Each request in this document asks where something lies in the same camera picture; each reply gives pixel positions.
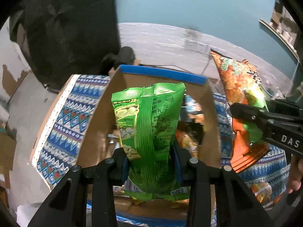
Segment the person's right hand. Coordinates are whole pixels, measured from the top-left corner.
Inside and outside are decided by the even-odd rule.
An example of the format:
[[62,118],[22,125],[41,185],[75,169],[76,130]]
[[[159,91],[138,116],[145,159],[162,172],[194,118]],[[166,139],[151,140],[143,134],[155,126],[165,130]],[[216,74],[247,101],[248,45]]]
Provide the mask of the person's right hand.
[[289,178],[287,183],[287,192],[291,194],[293,191],[298,191],[301,187],[301,179],[303,174],[303,161],[296,156],[292,156]]

